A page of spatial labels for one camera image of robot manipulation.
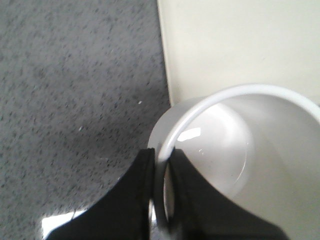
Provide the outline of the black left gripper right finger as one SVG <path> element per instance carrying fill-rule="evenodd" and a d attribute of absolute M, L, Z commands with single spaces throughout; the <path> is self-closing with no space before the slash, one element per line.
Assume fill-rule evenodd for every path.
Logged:
<path fill-rule="evenodd" d="M 181 149 L 168 159 L 174 195 L 173 240 L 286 240 L 283 230 L 235 204 L 214 188 Z"/>

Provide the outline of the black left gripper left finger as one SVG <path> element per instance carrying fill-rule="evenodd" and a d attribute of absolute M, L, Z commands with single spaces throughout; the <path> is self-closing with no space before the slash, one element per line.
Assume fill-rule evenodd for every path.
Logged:
<path fill-rule="evenodd" d="M 49 240 L 148 240 L 155 150 L 141 149 L 120 180 L 99 201 L 49 233 Z"/>

